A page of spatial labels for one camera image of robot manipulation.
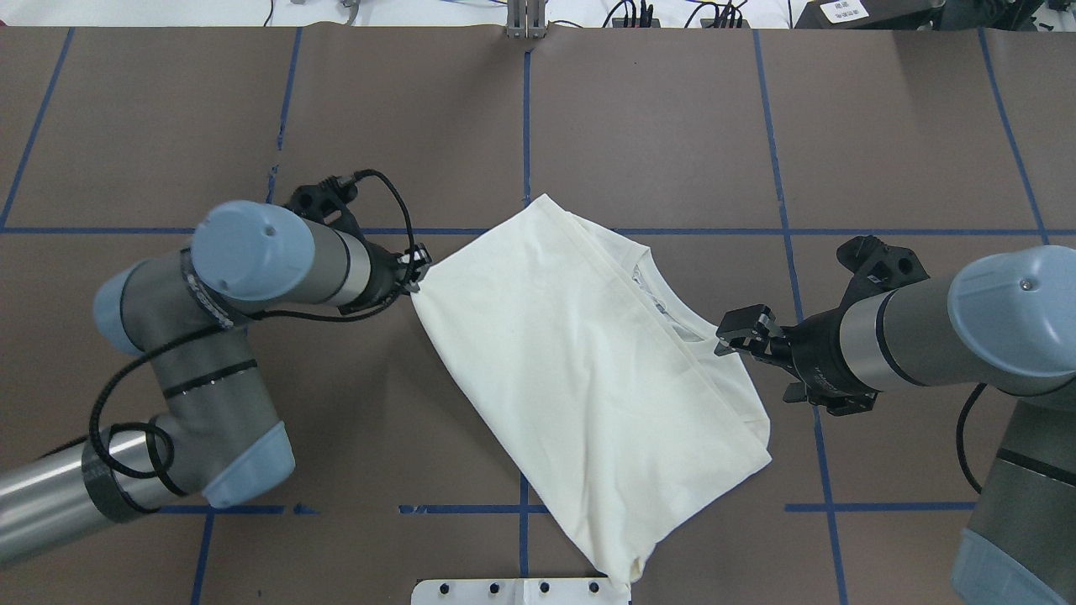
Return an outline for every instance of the black device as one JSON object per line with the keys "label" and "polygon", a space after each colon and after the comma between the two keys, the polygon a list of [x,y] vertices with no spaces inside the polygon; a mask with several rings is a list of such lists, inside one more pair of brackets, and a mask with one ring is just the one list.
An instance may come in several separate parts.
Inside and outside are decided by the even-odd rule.
{"label": "black device", "polygon": [[945,0],[861,0],[867,16],[832,23],[822,6],[831,2],[807,2],[796,29],[937,29]]}

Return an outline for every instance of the folded t-shirt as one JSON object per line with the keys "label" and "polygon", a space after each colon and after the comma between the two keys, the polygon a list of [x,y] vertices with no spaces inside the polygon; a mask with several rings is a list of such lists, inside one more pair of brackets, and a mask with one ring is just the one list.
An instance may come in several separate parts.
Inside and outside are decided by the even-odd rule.
{"label": "folded t-shirt", "polygon": [[430,267],[434,347],[594,567],[622,587],[680,523],[769,463],[738,355],[650,249],[549,196]]}

